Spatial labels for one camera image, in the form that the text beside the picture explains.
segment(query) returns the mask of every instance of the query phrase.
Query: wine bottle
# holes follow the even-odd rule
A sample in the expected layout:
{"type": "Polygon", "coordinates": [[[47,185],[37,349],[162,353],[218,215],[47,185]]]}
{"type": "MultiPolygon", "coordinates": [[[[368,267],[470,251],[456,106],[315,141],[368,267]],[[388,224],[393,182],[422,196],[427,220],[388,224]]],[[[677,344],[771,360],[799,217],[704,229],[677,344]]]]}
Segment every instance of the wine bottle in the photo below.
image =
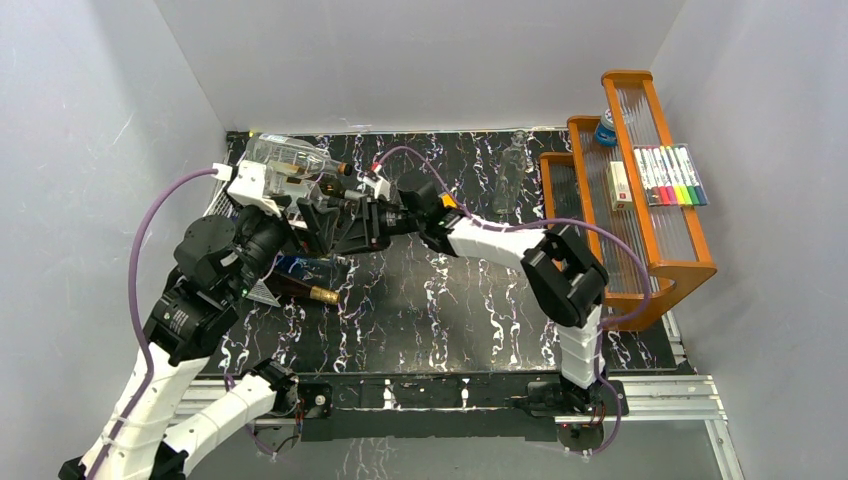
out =
{"type": "Polygon", "coordinates": [[[498,180],[492,199],[492,209],[498,215],[515,211],[528,162],[527,132],[518,130],[512,136],[512,145],[501,152],[498,180]]]}
{"type": "Polygon", "coordinates": [[[339,292],[309,285],[303,280],[276,271],[265,279],[265,286],[273,295],[311,298],[329,305],[338,305],[339,303],[339,292]]]}

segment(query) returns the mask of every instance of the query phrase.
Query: black marble tabletop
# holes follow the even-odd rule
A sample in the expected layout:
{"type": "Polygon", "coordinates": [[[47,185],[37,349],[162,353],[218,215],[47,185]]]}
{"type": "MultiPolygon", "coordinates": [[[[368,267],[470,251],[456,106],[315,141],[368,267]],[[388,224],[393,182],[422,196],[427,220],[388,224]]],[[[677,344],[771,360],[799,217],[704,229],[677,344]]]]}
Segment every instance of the black marble tabletop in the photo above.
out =
{"type": "MultiPolygon", "coordinates": [[[[367,169],[396,145],[410,146],[437,167],[451,193],[488,220],[523,223],[543,218],[539,155],[570,151],[565,131],[533,132],[530,161],[516,212],[490,208],[498,153],[512,132],[369,134],[302,137],[332,157],[367,169]]],[[[239,146],[233,146],[237,154],[239,146]]],[[[422,169],[398,154],[384,163],[396,180],[422,169]]],[[[576,201],[558,199],[579,218],[576,201]]],[[[243,318],[224,338],[204,373],[238,374],[273,356],[297,372],[439,373],[557,370],[553,323],[538,307],[521,272],[485,260],[453,258],[429,250],[417,236],[396,237],[382,252],[336,260],[291,259],[283,264],[310,283],[339,290],[338,307],[280,298],[282,307],[244,306],[243,318]]],[[[641,333],[609,332],[604,356],[611,370],[674,369],[661,322],[641,333]]]]}

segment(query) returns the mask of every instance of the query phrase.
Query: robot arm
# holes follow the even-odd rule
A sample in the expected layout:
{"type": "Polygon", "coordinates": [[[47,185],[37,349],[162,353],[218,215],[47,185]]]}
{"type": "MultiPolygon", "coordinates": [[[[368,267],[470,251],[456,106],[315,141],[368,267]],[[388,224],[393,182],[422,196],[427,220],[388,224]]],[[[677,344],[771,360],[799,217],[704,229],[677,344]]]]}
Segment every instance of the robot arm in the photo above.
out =
{"type": "Polygon", "coordinates": [[[242,209],[235,225],[218,215],[192,223],[174,253],[177,268],[144,326],[153,357],[152,382],[128,418],[120,418],[146,373],[139,353],[101,437],[81,458],[66,462],[59,478],[184,478],[238,427],[275,408],[290,410],[297,377],[276,362],[266,362],[223,398],[168,429],[191,381],[237,321],[238,303],[277,252],[295,243],[284,219],[255,206],[242,209]],[[115,435],[116,422],[123,426],[115,435]]]}
{"type": "Polygon", "coordinates": [[[590,401],[591,393],[586,392],[600,388],[597,375],[604,370],[604,359],[596,346],[609,277],[575,228],[484,228],[479,219],[445,206],[434,184],[416,173],[403,175],[397,187],[403,207],[380,198],[360,199],[356,220],[335,251],[350,254],[382,250],[389,246],[391,236],[417,232],[436,252],[481,258],[523,271],[542,311],[557,324],[563,389],[574,387],[579,399],[578,405],[567,408],[582,411],[590,401]]]}
{"type": "Polygon", "coordinates": [[[515,232],[506,231],[506,225],[500,230],[484,228],[462,211],[445,206],[431,182],[405,175],[398,182],[402,206],[388,202],[388,182],[380,177],[368,183],[373,196],[346,196],[358,202],[358,210],[336,240],[338,209],[300,196],[295,203],[303,224],[290,223],[285,213],[292,197],[267,194],[268,177],[275,174],[267,165],[243,161],[237,170],[216,167],[230,178],[230,198],[242,205],[238,222],[234,225],[227,217],[212,215],[188,228],[174,253],[177,268],[144,327],[154,365],[151,384],[128,418],[120,418],[146,372],[139,353],[133,376],[101,437],[85,455],[63,465],[60,479],[185,478],[239,427],[271,411],[291,410],[297,402],[297,377],[269,360],[224,397],[169,427],[191,381],[237,321],[236,306],[281,251],[373,252],[387,248],[394,235],[417,232],[436,252],[521,269],[542,310],[557,324],[561,396],[571,399],[563,409],[581,410],[590,402],[598,375],[603,375],[603,358],[596,346],[608,277],[573,228],[515,232]],[[565,268],[555,262],[563,262],[565,268]],[[115,435],[118,422],[123,428],[115,435]]]}

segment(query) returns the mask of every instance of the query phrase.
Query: orange wooden shelf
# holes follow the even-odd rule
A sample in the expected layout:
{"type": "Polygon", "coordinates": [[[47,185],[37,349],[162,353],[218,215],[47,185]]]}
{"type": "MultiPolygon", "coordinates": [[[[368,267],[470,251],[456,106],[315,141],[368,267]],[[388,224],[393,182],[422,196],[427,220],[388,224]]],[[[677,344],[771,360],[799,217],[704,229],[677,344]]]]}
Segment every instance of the orange wooden shelf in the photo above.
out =
{"type": "MultiPolygon", "coordinates": [[[[698,214],[693,207],[648,207],[633,145],[674,143],[653,85],[646,71],[613,70],[601,83],[612,110],[618,145],[604,147],[594,139],[600,117],[571,117],[568,130],[573,154],[544,153],[541,171],[545,214],[556,212],[550,185],[550,170],[556,165],[573,166],[580,192],[584,220],[625,241],[648,266],[652,289],[648,309],[638,318],[618,326],[640,331],[659,320],[674,305],[692,293],[716,272],[698,214]],[[630,120],[625,124],[624,118],[630,120]],[[613,210],[607,189],[606,170],[610,161],[623,161],[633,194],[633,210],[613,210]]],[[[612,242],[588,234],[589,247],[610,274],[605,304],[622,313],[632,311],[642,299],[636,267],[612,242]]]]}

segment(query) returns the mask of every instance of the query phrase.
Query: gold bottle cap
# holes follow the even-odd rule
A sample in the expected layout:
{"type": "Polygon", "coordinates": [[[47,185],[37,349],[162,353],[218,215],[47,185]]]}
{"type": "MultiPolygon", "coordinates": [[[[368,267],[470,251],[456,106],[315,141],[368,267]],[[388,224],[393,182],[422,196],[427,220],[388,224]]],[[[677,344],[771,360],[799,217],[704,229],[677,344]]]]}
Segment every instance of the gold bottle cap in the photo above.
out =
{"type": "Polygon", "coordinates": [[[327,290],[326,288],[312,287],[312,289],[309,290],[309,298],[329,305],[339,304],[339,292],[327,290]]]}
{"type": "Polygon", "coordinates": [[[336,167],[336,170],[346,177],[349,177],[353,173],[353,165],[349,163],[339,162],[339,166],[336,167]]]}

